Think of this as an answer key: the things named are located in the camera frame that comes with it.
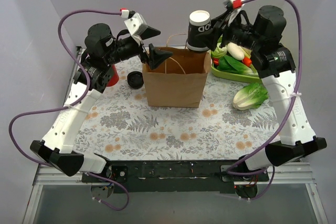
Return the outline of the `black takeout coffee cup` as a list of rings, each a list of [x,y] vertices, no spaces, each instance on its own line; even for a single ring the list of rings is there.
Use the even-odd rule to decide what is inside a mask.
[[[209,12],[205,10],[195,10],[190,13],[186,41],[187,48],[195,52],[208,51],[208,47],[206,47],[201,40],[198,40],[196,36],[209,30],[210,27],[211,18]]]

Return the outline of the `black plastic cup lids stack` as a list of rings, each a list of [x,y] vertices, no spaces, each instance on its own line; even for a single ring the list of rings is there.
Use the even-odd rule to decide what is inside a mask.
[[[132,71],[127,75],[127,82],[130,88],[140,89],[144,85],[143,75],[139,71]]]

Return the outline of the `brown paper bag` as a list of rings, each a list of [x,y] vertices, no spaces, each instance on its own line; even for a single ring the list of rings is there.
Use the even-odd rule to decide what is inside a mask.
[[[152,107],[198,108],[208,73],[210,51],[194,52],[185,48],[160,47],[173,55],[158,68],[142,65],[148,105]]]

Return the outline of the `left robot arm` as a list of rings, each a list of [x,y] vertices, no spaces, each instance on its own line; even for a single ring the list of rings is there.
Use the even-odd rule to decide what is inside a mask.
[[[30,150],[48,165],[67,176],[77,172],[92,172],[100,182],[111,178],[112,170],[107,159],[97,154],[81,154],[73,146],[77,134],[95,102],[101,97],[114,75],[112,69],[122,61],[138,56],[142,63],[156,69],[172,53],[160,51],[152,44],[146,50],[143,41],[158,36],[161,32],[147,24],[125,22],[126,29],[114,36],[104,23],[92,25],[85,38],[85,58],[74,75],[64,108],[57,116],[50,130],[41,140],[34,140]]]

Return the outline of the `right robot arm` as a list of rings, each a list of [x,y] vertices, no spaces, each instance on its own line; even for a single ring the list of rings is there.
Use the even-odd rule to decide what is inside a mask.
[[[299,78],[291,52],[280,40],[286,26],[281,8],[271,5],[259,9],[254,24],[242,24],[247,18],[241,10],[230,20],[233,9],[210,22],[210,28],[195,36],[206,47],[214,50],[217,41],[233,42],[251,50],[251,61],[268,91],[275,109],[279,128],[259,150],[245,155],[227,170],[242,180],[251,180],[269,166],[306,157],[325,149],[327,142],[317,137],[309,124],[298,93]]]

